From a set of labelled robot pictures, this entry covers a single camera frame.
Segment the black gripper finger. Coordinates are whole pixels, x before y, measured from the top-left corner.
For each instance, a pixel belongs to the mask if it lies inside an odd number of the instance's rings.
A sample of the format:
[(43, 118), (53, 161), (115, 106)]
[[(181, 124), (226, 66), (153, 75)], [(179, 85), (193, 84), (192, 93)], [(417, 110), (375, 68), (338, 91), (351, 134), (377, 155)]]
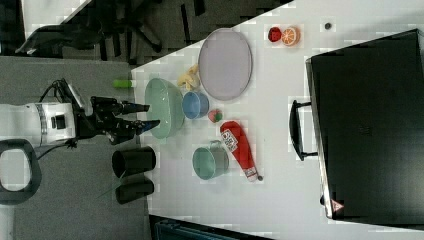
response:
[(122, 104), (122, 115), (137, 113), (137, 112), (147, 112), (149, 110), (149, 105), (142, 105), (136, 103), (123, 103)]
[(128, 121), (122, 120), (117, 124), (117, 128), (128, 134), (140, 135), (144, 132), (147, 132), (160, 124), (159, 120), (135, 120)]

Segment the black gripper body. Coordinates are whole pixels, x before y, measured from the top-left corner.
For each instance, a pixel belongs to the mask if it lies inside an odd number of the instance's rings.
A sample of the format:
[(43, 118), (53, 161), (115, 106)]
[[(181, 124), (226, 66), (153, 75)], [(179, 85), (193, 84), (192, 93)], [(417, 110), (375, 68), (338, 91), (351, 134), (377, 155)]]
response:
[(76, 137), (90, 139), (97, 135), (105, 135), (112, 145), (119, 143), (117, 126), (120, 120), (117, 115), (122, 113), (123, 105), (115, 98), (90, 98), (92, 114), (80, 113), (76, 118)]

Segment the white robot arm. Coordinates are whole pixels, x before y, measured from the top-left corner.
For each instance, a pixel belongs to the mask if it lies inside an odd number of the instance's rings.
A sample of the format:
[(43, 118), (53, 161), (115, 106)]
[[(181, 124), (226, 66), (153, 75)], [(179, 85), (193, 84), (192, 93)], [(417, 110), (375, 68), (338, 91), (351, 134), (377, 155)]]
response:
[(112, 145), (134, 138), (160, 124), (159, 120), (129, 121), (119, 115), (147, 112), (149, 105), (119, 102), (92, 96), (92, 113), (72, 103), (29, 103), (1, 105), (1, 139), (25, 139), (34, 148), (74, 144), (78, 140), (105, 135)]

